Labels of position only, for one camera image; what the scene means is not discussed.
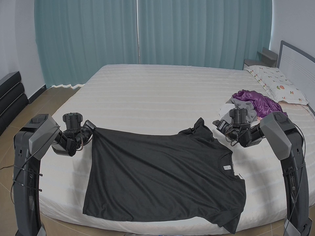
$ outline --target pillow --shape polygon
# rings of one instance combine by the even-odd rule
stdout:
[[[305,95],[278,68],[252,65],[244,69],[255,77],[275,102],[308,104]]]

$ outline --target white wall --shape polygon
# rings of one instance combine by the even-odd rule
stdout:
[[[29,98],[44,84],[35,42],[34,0],[0,0],[0,78],[20,71]]]
[[[315,57],[315,0],[273,0],[269,49],[279,54],[281,40]]]

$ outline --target floor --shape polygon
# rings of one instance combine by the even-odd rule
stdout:
[[[37,113],[49,113],[53,115],[57,109],[73,96],[79,88],[50,88],[40,95],[12,121],[10,126],[0,136],[0,168],[14,163],[13,136]],[[14,205],[10,199],[13,168],[5,168],[0,171],[0,235],[12,236],[17,231]],[[310,218],[315,220],[315,206],[310,208]],[[88,226],[71,224],[46,217],[41,214],[41,221],[45,225],[47,236],[123,236],[124,232],[102,230]],[[283,235],[283,220],[237,232],[237,236],[271,236]],[[311,231],[315,235],[315,226]]]

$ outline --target mattress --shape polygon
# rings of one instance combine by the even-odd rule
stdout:
[[[193,127],[202,117],[222,144],[233,151],[235,174],[245,179],[246,205],[237,230],[282,219],[286,196],[281,165],[267,140],[243,148],[230,147],[212,124],[233,93],[266,91],[247,71],[170,65],[107,65],[102,67],[53,118],[65,130],[62,116],[79,112],[98,127],[126,132],[173,135]],[[301,105],[281,104],[304,133],[310,205],[315,203],[315,120]],[[73,157],[49,148],[41,161],[40,210],[70,223],[135,234],[226,234],[204,218],[165,222],[118,222],[82,214],[91,169],[91,145]]]

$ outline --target white headboard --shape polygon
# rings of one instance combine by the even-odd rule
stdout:
[[[315,58],[282,40],[277,68],[305,94],[309,107],[314,111]]]

